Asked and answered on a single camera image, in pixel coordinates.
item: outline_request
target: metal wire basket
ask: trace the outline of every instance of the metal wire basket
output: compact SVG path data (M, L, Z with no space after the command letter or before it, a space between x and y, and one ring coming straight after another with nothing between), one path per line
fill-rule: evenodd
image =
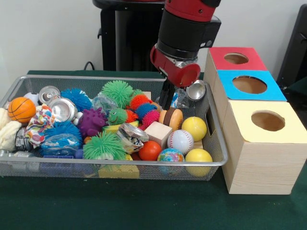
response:
M70 77L27 75L20 77L10 87L0 102L0 107L16 97L28 92L38 93L45 86L56 86L60 91L67 88L80 88L90 98L94 98L104 84L112 80L124 80L133 88L152 92L152 98L159 96L164 80L112 78L112 77ZM190 109L183 109L184 118L198 116L208 127L202 140L213 162L161 162L161 161L108 161L53 158L0 159L0 176L30 177L93 177L93 178L135 178L155 180L210 180L219 166L227 162L228 154L223 133L218 121L210 86L206 83L205 97L193 103Z

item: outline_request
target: red robot arm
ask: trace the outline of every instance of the red robot arm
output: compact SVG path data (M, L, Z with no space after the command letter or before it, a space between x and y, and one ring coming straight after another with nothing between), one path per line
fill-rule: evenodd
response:
M176 87L187 87L200 74L199 49L211 47L221 25L214 17L220 0L166 0L159 39L151 62L167 79L159 103L169 109Z

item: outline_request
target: wooden box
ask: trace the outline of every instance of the wooden box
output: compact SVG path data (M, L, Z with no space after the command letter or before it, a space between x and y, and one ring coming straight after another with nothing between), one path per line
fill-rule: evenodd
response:
M307 131L289 103L230 100L223 133L230 194L291 193L307 158Z
M211 48L205 76L223 128L228 100L286 101L253 48Z

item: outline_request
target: black stand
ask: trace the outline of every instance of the black stand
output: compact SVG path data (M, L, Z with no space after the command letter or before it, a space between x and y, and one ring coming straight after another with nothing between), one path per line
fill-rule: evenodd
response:
M93 0L100 13L104 70L155 71L151 48L158 40L164 1Z

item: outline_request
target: baseball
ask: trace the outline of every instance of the baseball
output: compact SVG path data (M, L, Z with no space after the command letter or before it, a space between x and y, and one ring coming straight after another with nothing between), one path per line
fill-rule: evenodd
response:
M185 130L176 130L167 139L167 146L169 148L177 149L186 155L194 147L193 136Z

